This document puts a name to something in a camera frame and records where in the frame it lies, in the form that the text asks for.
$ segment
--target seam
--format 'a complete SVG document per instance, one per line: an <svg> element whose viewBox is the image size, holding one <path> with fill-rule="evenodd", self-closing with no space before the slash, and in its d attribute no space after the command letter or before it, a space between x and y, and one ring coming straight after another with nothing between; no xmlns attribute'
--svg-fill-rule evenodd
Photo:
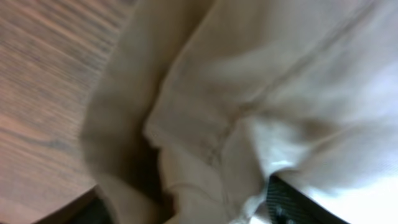
<svg viewBox="0 0 398 224"><path fill-rule="evenodd" d="M157 125L153 124L147 124L146 125L146 130L150 130L149 132L145 133L146 140L150 143L150 145L154 148L158 149L164 149L165 142L168 142L165 139L171 140L170 142L173 142L173 144L181 146L182 148L192 148L192 146L189 146L188 144L185 144L183 141L181 141L179 138L173 137L172 135L169 135L167 132L163 131L162 128L159 128ZM190 154L192 157L198 159L201 163L203 163L205 166L209 167L212 171L217 173L217 170L214 169L210 164L207 164L200 156L197 154L194 154L192 151L189 150L184 150L184 152Z"/></svg>
<svg viewBox="0 0 398 224"><path fill-rule="evenodd" d="M341 21L331 32L327 34L318 44L306 55L300 57L288 70L276 78L270 85L265 86L258 94L254 97L254 100L249 103L250 108L255 108L259 105L262 99L268 98L269 93L272 90L281 88L284 84L291 82L292 79L298 78L302 75L303 71L317 61L317 58L321 54L324 54L328 49L334 46L342 37L345 36L349 31L355 28L363 19L367 18L368 15L376 7L378 0L368 0L362 3L351 15Z"/></svg>

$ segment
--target white fabric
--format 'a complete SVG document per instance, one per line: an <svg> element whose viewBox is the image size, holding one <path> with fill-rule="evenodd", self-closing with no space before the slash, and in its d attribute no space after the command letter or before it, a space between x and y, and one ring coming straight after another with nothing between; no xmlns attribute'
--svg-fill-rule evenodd
<svg viewBox="0 0 398 224"><path fill-rule="evenodd" d="M167 223L249 223L275 172L348 223L394 222L398 1L198 2L140 2L106 73L137 76L100 85L150 111Z"/></svg>

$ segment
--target sleeve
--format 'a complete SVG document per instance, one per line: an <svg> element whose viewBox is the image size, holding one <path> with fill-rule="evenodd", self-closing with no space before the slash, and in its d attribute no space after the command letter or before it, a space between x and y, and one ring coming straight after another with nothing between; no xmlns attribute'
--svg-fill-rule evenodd
<svg viewBox="0 0 398 224"><path fill-rule="evenodd" d="M87 107L85 162L119 223L161 222L157 153L142 126L167 70L212 4L139 1Z"/></svg>

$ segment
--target stitching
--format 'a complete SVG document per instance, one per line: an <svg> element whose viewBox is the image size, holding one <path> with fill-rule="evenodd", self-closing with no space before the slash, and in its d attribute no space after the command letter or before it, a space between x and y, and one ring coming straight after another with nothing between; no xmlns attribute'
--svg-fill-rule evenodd
<svg viewBox="0 0 398 224"><path fill-rule="evenodd" d="M254 100L250 103L254 108L254 105L258 105L262 99L268 98L270 91L281 88L287 82L291 82L293 78L298 78L302 75L303 71L311 66L314 62L317 61L317 58L320 54L324 54L328 49L334 46L345 34L347 34L350 30L352 30L355 25L361 22L364 18L366 18L373 9L376 7L377 0L369 0L358 7L351 16L340 24L337 25L326 37L319 41L319 43L314 47L312 51L308 54L300 57L296 63L294 63L280 78L276 78L270 85L264 87L257 96L254 97Z"/></svg>

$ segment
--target wooden table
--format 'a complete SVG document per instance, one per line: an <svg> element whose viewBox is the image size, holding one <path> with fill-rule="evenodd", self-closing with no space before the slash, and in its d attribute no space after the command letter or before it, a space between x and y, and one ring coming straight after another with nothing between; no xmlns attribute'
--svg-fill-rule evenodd
<svg viewBox="0 0 398 224"><path fill-rule="evenodd" d="M76 134L131 8L0 0L0 222L32 223L92 188Z"/></svg>

